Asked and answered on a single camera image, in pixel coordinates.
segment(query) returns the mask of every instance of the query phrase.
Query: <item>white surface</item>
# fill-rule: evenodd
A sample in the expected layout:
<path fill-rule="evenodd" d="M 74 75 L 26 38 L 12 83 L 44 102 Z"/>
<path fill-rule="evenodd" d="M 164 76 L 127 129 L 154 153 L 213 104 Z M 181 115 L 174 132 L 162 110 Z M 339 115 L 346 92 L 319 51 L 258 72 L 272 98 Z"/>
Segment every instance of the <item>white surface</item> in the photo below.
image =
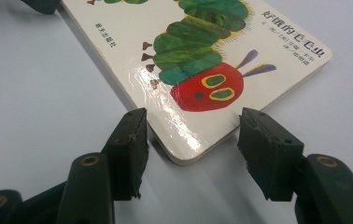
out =
<path fill-rule="evenodd" d="M 321 72 L 267 113 L 353 171 L 353 2 L 267 0 L 333 53 Z M 99 151 L 131 109 L 64 12 L 0 0 L 0 189 L 24 200 L 61 183 Z M 150 141 L 141 200 L 116 202 L 117 223 L 295 223 L 293 203 L 266 202 L 233 136 L 197 163 L 174 165 Z"/>

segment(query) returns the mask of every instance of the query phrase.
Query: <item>green caterpillar body segment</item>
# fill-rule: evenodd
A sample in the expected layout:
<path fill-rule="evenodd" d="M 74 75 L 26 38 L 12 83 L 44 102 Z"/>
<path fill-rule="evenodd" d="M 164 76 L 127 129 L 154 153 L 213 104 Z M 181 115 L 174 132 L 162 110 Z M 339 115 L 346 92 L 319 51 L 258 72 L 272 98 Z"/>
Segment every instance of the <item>green caterpillar body segment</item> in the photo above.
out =
<path fill-rule="evenodd" d="M 155 62 L 160 69 L 167 70 L 179 67 L 184 63 L 196 61 L 213 52 L 214 50 L 211 48 L 170 50 L 156 54 L 153 57 L 153 62 Z"/>
<path fill-rule="evenodd" d="M 153 47 L 156 53 L 162 53 L 168 50 L 188 50 L 211 47 L 211 44 L 198 43 L 187 39 L 182 39 L 174 35 L 163 33 L 156 37 L 153 42 Z"/>
<path fill-rule="evenodd" d="M 104 1 L 108 4 L 112 4 L 112 3 L 118 3 L 121 0 L 104 0 Z"/>
<path fill-rule="evenodd" d="M 235 16 L 240 19 L 245 19 L 248 15 L 248 10 L 246 6 L 244 6 L 243 4 L 241 4 L 240 1 L 237 0 L 210 1 L 195 6 L 189 6 L 185 8 L 185 12 L 186 10 L 191 10 L 192 8 L 196 8 L 199 10 L 223 11 L 225 15 Z"/>
<path fill-rule="evenodd" d="M 185 9 L 185 13 L 195 18 L 212 22 L 224 29 L 237 32 L 246 27 L 244 19 L 237 17 L 226 10 L 191 6 Z"/>
<path fill-rule="evenodd" d="M 146 3 L 148 0 L 124 0 L 124 1 L 129 4 L 143 4 L 143 3 Z"/>
<path fill-rule="evenodd" d="M 181 21 L 171 23 L 167 27 L 167 33 L 182 39 L 209 45 L 218 41 L 218 37 L 213 33 Z"/>
<path fill-rule="evenodd" d="M 195 61 L 189 61 L 168 70 L 162 70 L 159 74 L 159 78 L 163 83 L 175 86 L 187 78 L 193 77 L 204 70 L 220 64 L 221 60 L 220 55 L 212 51 L 212 53 L 198 58 Z"/>
<path fill-rule="evenodd" d="M 192 25 L 194 27 L 197 27 L 198 29 L 206 30 L 207 32 L 216 35 L 218 39 L 224 39 L 231 35 L 230 31 L 223 29 L 222 27 L 217 26 L 214 23 L 199 20 L 191 16 L 185 17 L 185 19 L 182 20 L 182 23 Z"/>
<path fill-rule="evenodd" d="M 217 2 L 217 1 L 218 0 L 181 0 L 181 1 L 179 1 L 178 5 L 182 9 L 185 9 L 187 7 L 195 6 L 195 5 L 202 4 L 202 3 Z"/>

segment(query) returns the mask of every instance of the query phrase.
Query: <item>book cover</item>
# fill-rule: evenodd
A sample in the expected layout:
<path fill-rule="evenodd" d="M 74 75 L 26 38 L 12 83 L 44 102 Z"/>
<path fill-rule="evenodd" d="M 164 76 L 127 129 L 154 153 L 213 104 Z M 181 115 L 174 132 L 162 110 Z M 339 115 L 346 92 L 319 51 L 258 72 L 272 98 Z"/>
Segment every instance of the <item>book cover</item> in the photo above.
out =
<path fill-rule="evenodd" d="M 200 159 L 332 56 L 261 0 L 63 0 L 172 161 Z"/>

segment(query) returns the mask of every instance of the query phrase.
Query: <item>book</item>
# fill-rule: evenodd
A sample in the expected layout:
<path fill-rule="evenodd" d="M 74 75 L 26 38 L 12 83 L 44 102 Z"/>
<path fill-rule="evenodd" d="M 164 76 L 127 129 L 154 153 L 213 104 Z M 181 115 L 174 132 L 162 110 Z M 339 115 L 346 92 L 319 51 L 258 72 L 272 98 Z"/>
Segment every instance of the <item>book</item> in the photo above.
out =
<path fill-rule="evenodd" d="M 262 0 L 63 0 L 172 161 L 198 161 L 331 51 Z"/>

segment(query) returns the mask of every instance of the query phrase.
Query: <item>book title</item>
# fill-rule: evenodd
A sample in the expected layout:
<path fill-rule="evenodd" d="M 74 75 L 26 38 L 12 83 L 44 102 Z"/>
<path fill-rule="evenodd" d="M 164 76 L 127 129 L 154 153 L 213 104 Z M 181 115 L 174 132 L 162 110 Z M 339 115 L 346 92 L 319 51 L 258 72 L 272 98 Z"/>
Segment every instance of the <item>book title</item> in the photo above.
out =
<path fill-rule="evenodd" d="M 293 56 L 295 56 L 303 64 L 309 65 L 316 59 L 316 56 L 320 58 L 325 54 L 324 49 L 317 47 L 314 41 L 306 38 L 305 35 L 299 33 L 293 26 L 287 24 L 273 12 L 263 12 L 262 16 L 272 24 L 269 30 L 285 42 L 283 48 L 291 51 Z M 314 53 L 314 55 L 303 52 L 302 49 L 305 49 L 305 51 L 309 50 Z"/>

